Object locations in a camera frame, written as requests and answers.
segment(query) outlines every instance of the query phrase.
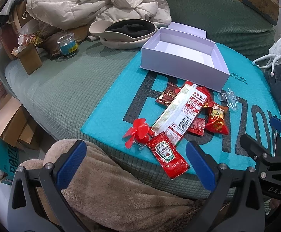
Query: beige blanket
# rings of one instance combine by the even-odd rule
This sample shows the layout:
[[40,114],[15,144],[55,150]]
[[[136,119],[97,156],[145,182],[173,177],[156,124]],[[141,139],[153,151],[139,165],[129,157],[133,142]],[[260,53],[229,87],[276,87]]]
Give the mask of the beige blanket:
[[[22,165],[36,169],[55,162],[75,141],[60,140],[44,161],[32,159]],[[181,231],[202,206],[202,200],[194,202],[143,184],[99,147],[86,144],[87,155],[62,194],[91,231]],[[38,191],[50,220],[58,223],[42,189]]]

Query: blue gripper pad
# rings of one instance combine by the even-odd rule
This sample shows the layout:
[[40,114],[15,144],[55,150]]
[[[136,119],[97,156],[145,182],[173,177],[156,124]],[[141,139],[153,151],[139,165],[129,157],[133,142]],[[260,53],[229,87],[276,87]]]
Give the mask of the blue gripper pad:
[[275,128],[278,132],[281,133],[281,120],[280,119],[278,119],[277,117],[273,116],[273,117],[270,118],[269,124],[270,124],[270,126]]
[[87,146],[84,141],[77,140],[72,146],[73,152],[66,159],[56,174],[56,186],[59,190],[66,189],[76,173],[78,167],[87,153]]
[[186,156],[204,188],[213,192],[216,188],[215,174],[191,142],[186,144]]

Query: glass jar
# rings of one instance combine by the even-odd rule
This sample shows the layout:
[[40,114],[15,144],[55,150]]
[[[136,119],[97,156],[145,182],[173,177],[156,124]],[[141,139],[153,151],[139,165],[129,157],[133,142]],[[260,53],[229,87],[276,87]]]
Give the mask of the glass jar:
[[56,42],[63,56],[73,55],[78,51],[78,44],[75,40],[74,33],[60,37]]

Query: white box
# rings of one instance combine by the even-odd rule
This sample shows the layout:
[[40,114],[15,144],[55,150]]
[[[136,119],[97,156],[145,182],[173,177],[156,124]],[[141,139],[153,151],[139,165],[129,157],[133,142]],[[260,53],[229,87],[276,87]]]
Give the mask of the white box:
[[182,31],[160,28],[142,47],[140,67],[221,91],[230,73],[216,43]]
[[172,29],[179,32],[185,32],[189,33],[194,36],[199,36],[201,38],[206,38],[207,32],[192,26],[188,26],[185,24],[177,23],[177,22],[171,22],[169,26],[167,26],[168,29]]

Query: metal screw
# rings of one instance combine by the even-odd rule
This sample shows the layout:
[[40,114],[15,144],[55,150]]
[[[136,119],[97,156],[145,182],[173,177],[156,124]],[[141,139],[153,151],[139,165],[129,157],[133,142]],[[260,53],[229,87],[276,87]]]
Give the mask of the metal screw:
[[220,169],[225,170],[225,169],[227,169],[227,164],[225,164],[225,163],[220,163],[220,164],[219,164],[219,167],[220,167]]
[[22,171],[23,171],[23,169],[24,169],[24,167],[23,167],[23,166],[19,166],[19,167],[17,168],[17,172],[22,172]]
[[251,173],[255,172],[255,168],[254,168],[254,167],[248,167],[248,170],[249,170]]
[[262,172],[262,173],[260,174],[260,176],[261,176],[262,179],[264,179],[264,178],[266,177],[266,173],[265,173],[265,172]]
[[48,163],[45,164],[45,168],[46,168],[46,169],[52,169],[53,166],[54,166],[54,164],[51,163],[51,162],[48,162]]

